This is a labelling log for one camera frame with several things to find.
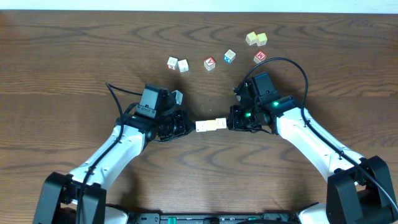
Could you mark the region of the white wooden block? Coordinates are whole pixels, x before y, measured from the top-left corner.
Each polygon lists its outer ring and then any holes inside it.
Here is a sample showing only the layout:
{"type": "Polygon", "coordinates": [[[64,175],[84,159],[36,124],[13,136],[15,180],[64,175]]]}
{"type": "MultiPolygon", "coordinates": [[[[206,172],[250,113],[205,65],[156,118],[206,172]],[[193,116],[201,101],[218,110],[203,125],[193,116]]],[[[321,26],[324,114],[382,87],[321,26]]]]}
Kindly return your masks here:
{"type": "Polygon", "coordinates": [[[225,128],[227,128],[227,120],[226,120],[226,118],[216,118],[216,128],[217,129],[225,129],[225,128]]]}
{"type": "Polygon", "coordinates": [[[206,121],[196,121],[195,122],[196,132],[206,132],[208,130],[206,121]]]}

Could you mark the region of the yellow wooden block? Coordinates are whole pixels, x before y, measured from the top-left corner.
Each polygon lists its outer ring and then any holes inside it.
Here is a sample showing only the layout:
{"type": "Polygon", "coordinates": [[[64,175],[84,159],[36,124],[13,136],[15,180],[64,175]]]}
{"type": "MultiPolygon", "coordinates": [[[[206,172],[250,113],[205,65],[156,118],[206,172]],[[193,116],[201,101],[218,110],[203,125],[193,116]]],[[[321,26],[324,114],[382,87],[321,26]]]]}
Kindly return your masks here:
{"type": "Polygon", "coordinates": [[[206,120],[206,130],[207,131],[215,131],[218,129],[218,122],[215,119],[206,120]]]}

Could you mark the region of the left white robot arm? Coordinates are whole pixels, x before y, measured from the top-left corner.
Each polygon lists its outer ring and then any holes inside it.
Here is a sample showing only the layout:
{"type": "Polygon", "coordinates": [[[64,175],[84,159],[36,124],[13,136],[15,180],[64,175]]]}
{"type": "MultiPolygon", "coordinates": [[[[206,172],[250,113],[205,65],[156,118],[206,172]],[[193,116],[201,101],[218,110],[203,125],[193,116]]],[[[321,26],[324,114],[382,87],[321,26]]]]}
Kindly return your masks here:
{"type": "Polygon", "coordinates": [[[82,165],[45,180],[34,223],[133,223],[131,212],[106,204],[106,194],[130,161],[149,142],[171,141],[191,133],[186,111],[148,117],[135,112],[118,119],[106,142],[82,165]]]}

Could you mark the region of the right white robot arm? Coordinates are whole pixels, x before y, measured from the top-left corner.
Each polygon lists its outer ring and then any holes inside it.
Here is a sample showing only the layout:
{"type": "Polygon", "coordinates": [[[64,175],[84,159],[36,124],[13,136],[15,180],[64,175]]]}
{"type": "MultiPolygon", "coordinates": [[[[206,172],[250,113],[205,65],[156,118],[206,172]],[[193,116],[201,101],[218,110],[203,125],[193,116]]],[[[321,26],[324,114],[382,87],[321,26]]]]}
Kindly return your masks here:
{"type": "Polygon", "coordinates": [[[290,215],[289,223],[394,223],[397,203],[389,168],[378,156],[363,157],[312,119],[293,96],[277,91],[240,93],[230,109],[228,128],[280,136],[295,146],[327,183],[326,203],[290,215]]]}

